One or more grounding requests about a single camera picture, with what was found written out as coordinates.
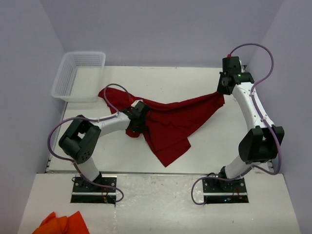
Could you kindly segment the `red t shirt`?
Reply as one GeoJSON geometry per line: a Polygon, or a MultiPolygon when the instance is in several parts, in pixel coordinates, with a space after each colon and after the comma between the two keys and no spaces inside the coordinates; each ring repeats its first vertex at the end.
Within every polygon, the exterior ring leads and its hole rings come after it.
{"type": "Polygon", "coordinates": [[[142,101],[152,110],[146,120],[148,130],[142,134],[164,167],[190,149],[188,137],[225,103],[218,92],[167,104],[145,98],[142,101]]]}

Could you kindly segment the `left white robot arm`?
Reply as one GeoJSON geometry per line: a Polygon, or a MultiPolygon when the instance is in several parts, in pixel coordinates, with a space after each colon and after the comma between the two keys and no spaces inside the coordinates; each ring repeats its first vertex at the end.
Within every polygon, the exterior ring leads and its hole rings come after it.
{"type": "Polygon", "coordinates": [[[92,159],[98,139],[117,131],[147,131],[146,120],[150,111],[151,108],[139,100],[129,108],[100,119],[79,115],[72,120],[58,145],[74,161],[78,173],[85,178],[84,186],[89,191],[95,192],[101,187],[101,173],[92,159]]]}

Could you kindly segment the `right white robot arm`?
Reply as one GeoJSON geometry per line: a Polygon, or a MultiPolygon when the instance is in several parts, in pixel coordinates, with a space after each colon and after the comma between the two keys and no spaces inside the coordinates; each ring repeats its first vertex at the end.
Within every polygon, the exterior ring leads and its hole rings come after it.
{"type": "Polygon", "coordinates": [[[244,72],[239,57],[227,55],[222,60],[222,71],[217,92],[232,95],[239,104],[247,125],[247,133],[238,146],[238,156],[219,172],[217,185],[227,192],[252,168],[259,168],[279,156],[285,135],[283,127],[276,126],[265,113],[254,87],[254,79],[244,72]]]}

